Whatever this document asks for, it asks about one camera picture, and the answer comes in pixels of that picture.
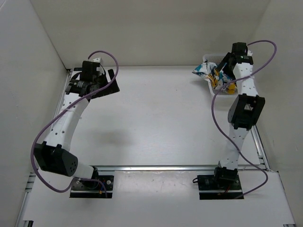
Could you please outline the white yellow teal printed shorts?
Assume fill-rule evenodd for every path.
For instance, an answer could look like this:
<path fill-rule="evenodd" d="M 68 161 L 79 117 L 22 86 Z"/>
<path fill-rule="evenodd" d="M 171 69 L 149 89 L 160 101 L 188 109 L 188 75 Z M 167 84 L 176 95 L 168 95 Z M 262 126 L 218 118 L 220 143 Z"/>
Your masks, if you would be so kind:
<path fill-rule="evenodd" d="M 222 70 L 217 70 L 217 64 L 214 62 L 209 62 L 205 60 L 200 65 L 198 65 L 193 71 L 193 74 L 201 77 L 202 79 L 210 82 L 211 89 L 213 91 L 218 90 L 223 85 L 232 81 L 233 79 L 225 74 Z"/>

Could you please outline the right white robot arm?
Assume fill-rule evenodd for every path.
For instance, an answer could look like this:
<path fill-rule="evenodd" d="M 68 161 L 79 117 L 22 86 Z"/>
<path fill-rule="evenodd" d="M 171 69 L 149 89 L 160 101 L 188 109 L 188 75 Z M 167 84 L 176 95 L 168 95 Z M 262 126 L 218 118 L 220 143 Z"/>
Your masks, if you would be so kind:
<path fill-rule="evenodd" d="M 246 43 L 233 43 L 232 51 L 226 54 L 218 69 L 237 80 L 237 97 L 228 112 L 229 139 L 213 176 L 213 185 L 223 189 L 236 182 L 239 151 L 248 132 L 256 125 L 265 99 L 258 95 L 254 78 L 245 79 L 253 69 L 253 58 L 248 54 Z"/>

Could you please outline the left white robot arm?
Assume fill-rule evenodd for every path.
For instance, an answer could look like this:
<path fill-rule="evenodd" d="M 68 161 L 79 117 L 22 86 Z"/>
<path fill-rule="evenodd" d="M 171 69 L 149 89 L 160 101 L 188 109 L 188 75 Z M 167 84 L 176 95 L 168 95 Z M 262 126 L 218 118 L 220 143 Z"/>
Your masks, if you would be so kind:
<path fill-rule="evenodd" d="M 65 89 L 61 111 L 65 114 L 53 123 L 41 144 L 36 144 L 34 156 L 41 170 L 83 179 L 88 189 L 95 189 L 99 177 L 94 167 L 84 164 L 70 152 L 71 140 L 83 111 L 91 99 L 119 92 L 114 71 L 105 71 L 100 58 L 83 61 Z"/>

